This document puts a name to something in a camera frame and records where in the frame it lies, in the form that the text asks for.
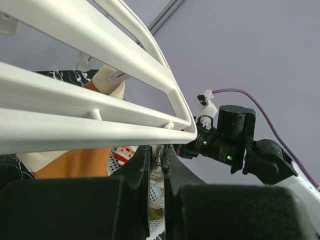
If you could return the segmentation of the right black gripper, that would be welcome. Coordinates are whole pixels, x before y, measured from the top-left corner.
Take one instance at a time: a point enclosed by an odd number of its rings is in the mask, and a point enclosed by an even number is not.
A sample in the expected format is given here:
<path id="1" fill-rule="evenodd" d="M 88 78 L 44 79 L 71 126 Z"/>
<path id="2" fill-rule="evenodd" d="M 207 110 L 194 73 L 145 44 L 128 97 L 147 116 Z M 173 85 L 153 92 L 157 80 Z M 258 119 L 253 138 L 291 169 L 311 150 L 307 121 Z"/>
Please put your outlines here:
<path id="1" fill-rule="evenodd" d="M 193 159 L 198 155 L 208 156 L 209 146 L 215 140 L 215 127 L 213 117 L 206 117 L 208 123 L 205 123 L 205 117 L 198 117 L 195 123 L 197 128 L 197 137 L 195 140 L 186 144 L 176 144 L 175 153 L 184 159 Z"/>

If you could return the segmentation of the white plastic clip hanger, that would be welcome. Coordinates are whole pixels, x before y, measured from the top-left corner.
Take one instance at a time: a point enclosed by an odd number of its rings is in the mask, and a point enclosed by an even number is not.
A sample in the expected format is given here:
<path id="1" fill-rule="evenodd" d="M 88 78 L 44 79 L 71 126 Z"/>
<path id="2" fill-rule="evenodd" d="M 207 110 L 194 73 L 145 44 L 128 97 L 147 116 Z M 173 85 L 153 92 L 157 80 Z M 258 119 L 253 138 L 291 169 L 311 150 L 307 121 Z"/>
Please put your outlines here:
<path id="1" fill-rule="evenodd" d="M 1 26 L 17 22 L 164 92 L 174 115 L 2 62 L 0 152 L 23 154 L 133 145 L 186 144 L 190 108 L 159 45 L 122 0 L 3 0 Z"/>

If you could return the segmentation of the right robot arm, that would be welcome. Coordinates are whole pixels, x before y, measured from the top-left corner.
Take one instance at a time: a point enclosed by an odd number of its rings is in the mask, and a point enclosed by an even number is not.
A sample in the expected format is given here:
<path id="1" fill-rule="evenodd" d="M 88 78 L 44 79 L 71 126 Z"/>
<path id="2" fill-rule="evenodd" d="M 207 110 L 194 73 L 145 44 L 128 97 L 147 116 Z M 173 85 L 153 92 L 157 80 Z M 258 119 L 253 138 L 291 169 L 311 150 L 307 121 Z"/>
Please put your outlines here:
<path id="1" fill-rule="evenodd" d="M 289 154 L 271 139 L 254 140 L 256 112 L 238 105 L 223 105 L 216 127 L 207 129 L 196 120 L 197 137 L 187 144 L 175 144 L 184 159 L 202 155 L 231 167 L 231 174 L 242 171 L 256 176 L 264 185 L 289 188 L 305 204 L 312 225 L 320 231 L 320 193 L 298 170 Z"/>

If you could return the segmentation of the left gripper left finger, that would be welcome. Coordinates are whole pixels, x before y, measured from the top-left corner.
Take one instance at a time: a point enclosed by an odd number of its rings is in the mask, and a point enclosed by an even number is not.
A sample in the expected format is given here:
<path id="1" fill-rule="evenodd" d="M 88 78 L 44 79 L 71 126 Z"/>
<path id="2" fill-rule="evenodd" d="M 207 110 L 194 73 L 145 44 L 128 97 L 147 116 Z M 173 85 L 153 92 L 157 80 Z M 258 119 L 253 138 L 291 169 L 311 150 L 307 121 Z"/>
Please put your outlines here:
<path id="1" fill-rule="evenodd" d="M 144 240 L 151 148 L 108 177 L 25 179 L 0 192 L 3 240 Z"/>

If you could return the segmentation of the red sock with cream cuff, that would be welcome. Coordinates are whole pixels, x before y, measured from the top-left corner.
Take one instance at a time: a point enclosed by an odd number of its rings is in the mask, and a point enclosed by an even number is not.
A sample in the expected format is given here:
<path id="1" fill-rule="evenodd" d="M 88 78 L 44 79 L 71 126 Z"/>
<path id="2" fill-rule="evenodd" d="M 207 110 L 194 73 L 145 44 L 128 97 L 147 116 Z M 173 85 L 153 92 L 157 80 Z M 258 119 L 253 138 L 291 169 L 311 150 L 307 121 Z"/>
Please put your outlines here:
<path id="1" fill-rule="evenodd" d="M 137 149 L 138 146 L 120 146 L 116 149 L 113 157 L 122 167 L 135 155 Z"/>

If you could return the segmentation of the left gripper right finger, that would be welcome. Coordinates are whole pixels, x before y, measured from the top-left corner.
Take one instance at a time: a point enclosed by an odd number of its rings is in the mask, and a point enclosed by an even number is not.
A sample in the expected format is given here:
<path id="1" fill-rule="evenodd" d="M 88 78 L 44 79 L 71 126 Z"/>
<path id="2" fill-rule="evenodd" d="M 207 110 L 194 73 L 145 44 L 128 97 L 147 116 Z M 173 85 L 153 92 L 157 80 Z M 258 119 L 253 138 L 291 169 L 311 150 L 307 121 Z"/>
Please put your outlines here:
<path id="1" fill-rule="evenodd" d="M 303 201 L 278 186 L 207 184 L 166 145 L 161 157 L 167 240 L 315 240 Z"/>

